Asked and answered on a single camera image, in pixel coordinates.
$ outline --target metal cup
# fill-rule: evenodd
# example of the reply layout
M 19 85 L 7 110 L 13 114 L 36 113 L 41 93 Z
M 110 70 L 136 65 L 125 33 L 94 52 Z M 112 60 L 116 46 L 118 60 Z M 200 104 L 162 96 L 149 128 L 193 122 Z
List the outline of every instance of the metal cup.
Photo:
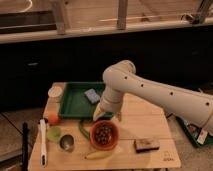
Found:
M 59 144 L 63 150 L 72 152 L 74 149 L 74 138 L 72 135 L 66 134 L 61 137 Z

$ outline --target banana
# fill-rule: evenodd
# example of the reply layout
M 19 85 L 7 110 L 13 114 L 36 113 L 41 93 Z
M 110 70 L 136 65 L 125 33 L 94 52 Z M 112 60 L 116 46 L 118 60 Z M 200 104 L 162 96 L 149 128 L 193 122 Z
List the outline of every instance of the banana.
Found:
M 95 151 L 95 152 L 87 154 L 85 156 L 85 159 L 88 159 L 88 160 L 103 159 L 112 155 L 112 153 L 113 153 L 113 150 L 107 150 L 107 151 L 99 150 L 99 151 Z

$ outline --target tiled floor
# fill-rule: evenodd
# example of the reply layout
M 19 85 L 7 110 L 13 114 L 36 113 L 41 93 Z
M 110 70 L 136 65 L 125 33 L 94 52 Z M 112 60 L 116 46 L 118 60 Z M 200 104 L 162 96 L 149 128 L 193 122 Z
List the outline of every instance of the tiled floor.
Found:
M 43 108 L 26 109 L 14 112 L 4 113 L 17 128 L 22 130 L 22 124 L 28 123 L 29 142 L 33 144 L 37 134 L 37 123 L 42 117 Z M 12 127 L 8 121 L 0 115 L 0 155 L 11 153 L 21 149 L 21 135 Z M 189 142 L 186 135 L 183 133 L 179 124 L 172 116 L 168 119 L 173 138 L 182 162 L 182 167 L 179 169 L 169 169 L 170 171 L 212 171 L 213 170 L 213 146 L 208 146 L 200 149 L 195 149 Z M 12 161 L 12 164 L 20 162 L 20 158 Z
M 28 142 L 33 145 L 37 135 L 37 124 L 42 117 L 43 108 L 25 109 L 0 114 L 0 161 L 22 154 L 22 135 L 8 122 L 8 118 L 22 132 L 22 124 L 28 124 Z

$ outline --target dark wall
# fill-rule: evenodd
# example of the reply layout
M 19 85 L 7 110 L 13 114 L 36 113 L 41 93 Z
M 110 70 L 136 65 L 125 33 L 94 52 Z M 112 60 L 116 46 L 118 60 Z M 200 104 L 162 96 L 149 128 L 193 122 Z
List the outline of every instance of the dark wall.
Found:
M 45 104 L 55 81 L 101 81 L 132 60 L 137 75 L 187 86 L 213 81 L 213 26 L 0 45 L 0 109 Z

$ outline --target sponge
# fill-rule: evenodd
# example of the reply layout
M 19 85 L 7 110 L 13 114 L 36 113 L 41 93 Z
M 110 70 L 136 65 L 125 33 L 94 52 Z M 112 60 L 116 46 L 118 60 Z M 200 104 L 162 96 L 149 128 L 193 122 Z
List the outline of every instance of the sponge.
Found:
M 84 94 L 92 104 L 95 104 L 100 101 L 100 96 L 95 92 L 94 89 L 89 89 L 85 91 Z

